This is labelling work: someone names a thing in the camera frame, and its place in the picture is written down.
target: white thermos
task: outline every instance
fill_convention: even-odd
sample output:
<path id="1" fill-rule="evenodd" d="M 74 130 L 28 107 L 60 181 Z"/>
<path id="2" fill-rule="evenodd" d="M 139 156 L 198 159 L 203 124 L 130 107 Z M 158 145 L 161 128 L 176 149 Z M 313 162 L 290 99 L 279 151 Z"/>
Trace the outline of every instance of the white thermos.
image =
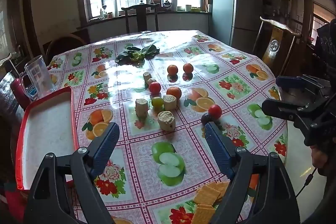
<path id="1" fill-rule="evenodd" d="M 176 12 L 177 11 L 177 0 L 170 0 L 171 2 L 171 10 L 173 12 Z"/>

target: cable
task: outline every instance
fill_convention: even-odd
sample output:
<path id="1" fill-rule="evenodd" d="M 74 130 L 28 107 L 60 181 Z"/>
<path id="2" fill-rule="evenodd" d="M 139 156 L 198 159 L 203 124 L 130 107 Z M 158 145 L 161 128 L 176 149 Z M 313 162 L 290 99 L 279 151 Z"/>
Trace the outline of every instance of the cable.
<path id="1" fill-rule="evenodd" d="M 301 190 L 297 193 L 297 195 L 295 196 L 296 198 L 301 194 L 301 192 L 303 191 L 303 189 L 311 182 L 311 180 L 314 177 L 314 173 L 316 171 L 317 168 L 314 169 L 314 171 L 308 175 L 308 177 L 306 178 L 306 181 L 304 183 L 304 186 L 301 188 Z"/>

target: blue gripper pad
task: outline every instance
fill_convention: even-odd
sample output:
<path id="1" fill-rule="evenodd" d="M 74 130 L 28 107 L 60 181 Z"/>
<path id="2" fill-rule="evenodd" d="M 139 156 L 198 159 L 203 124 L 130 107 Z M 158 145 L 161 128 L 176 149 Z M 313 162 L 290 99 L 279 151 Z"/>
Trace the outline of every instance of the blue gripper pad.
<path id="1" fill-rule="evenodd" d="M 232 141 L 230 138 L 223 136 L 214 122 L 207 123 L 204 128 L 205 139 L 210 147 L 220 172 L 226 175 L 228 179 L 233 179 L 235 176 L 235 172 L 233 171 L 235 152 Z"/>
<path id="2" fill-rule="evenodd" d="M 90 177 L 95 178 L 104 172 L 106 164 L 119 140 L 119 126 L 111 122 L 100 137 L 96 137 L 88 146 L 92 158 Z"/>

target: round emblem on chair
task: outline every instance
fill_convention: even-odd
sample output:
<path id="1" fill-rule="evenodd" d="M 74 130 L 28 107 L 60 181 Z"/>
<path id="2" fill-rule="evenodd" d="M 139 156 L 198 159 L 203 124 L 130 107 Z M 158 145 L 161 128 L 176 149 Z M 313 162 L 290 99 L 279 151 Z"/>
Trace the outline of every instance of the round emblem on chair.
<path id="1" fill-rule="evenodd" d="M 271 52 L 276 52 L 279 49 L 279 42 L 276 39 L 273 39 L 269 44 L 269 50 Z"/>

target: chair with emblem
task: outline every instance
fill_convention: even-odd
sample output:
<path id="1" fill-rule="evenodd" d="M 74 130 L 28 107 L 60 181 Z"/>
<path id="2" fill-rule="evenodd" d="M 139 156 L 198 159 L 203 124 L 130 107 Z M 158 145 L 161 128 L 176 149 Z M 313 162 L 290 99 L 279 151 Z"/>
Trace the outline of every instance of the chair with emblem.
<path id="1" fill-rule="evenodd" d="M 275 76 L 283 75 L 293 50 L 294 41 L 300 39 L 302 34 L 294 32 L 287 25 L 275 20 L 262 17 L 260 19 L 261 25 L 253 47 L 253 54 L 262 59 Z"/>

